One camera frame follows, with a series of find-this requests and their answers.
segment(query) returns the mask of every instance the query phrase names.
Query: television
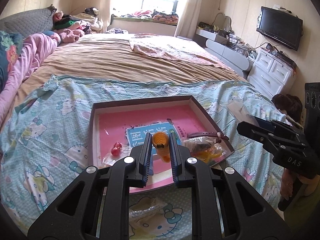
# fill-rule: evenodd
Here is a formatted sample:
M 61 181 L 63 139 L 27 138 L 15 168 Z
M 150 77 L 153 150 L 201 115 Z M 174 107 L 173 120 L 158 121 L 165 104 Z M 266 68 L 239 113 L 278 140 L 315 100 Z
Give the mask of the television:
M 257 32 L 283 44 L 289 49 L 298 50 L 303 35 L 303 20 L 291 14 L 261 7 Z

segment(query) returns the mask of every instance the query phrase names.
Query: silver screw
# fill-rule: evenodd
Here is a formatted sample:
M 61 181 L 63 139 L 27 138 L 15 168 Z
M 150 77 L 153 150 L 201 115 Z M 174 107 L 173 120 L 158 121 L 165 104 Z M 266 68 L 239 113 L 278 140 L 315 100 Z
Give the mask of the silver screw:
M 228 174 L 234 174 L 235 173 L 234 168 L 231 168 L 231 167 L 226 167 L 224 171 L 226 173 L 228 173 Z
M 194 158 L 194 157 L 190 157 L 190 158 L 187 159 L 187 162 L 191 163 L 191 164 L 195 164 L 195 163 L 197 163 L 197 159 Z
M 96 167 L 94 166 L 90 166 L 86 169 L 87 173 L 91 174 L 91 173 L 95 173 L 96 172 Z
M 125 157 L 125 158 L 123 159 L 123 161 L 124 161 L 125 163 L 133 163 L 133 162 L 134 162 L 134 158 L 131 157 L 131 156 L 128 156 L 128 157 Z

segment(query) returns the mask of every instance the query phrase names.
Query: grey quilted headboard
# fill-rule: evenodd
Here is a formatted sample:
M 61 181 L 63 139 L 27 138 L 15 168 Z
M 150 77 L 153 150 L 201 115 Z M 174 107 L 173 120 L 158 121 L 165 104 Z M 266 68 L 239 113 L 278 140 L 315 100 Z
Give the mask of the grey quilted headboard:
M 21 33 L 23 38 L 34 33 L 50 31 L 53 27 L 52 16 L 56 10 L 51 5 L 10 15 L 0 19 L 0 31 Z

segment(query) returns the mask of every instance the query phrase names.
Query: orange object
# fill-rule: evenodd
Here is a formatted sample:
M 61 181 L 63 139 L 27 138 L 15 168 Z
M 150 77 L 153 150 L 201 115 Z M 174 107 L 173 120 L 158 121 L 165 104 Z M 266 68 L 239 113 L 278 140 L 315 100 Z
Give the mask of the orange object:
M 156 148 L 157 154 L 165 163 L 170 162 L 169 136 L 165 132 L 156 132 L 152 136 L 152 144 Z

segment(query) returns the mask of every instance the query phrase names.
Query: brown bed sheet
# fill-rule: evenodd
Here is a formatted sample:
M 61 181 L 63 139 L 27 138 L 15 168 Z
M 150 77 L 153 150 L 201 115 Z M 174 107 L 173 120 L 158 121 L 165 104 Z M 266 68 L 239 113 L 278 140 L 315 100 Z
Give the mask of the brown bed sheet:
M 11 116 L 13 107 L 21 104 L 32 90 L 43 85 L 52 74 L 178 84 L 209 80 L 245 81 L 235 72 L 215 66 L 137 54 L 131 50 L 129 38 L 130 34 L 90 34 L 75 43 L 59 46 L 19 87 L 6 120 Z

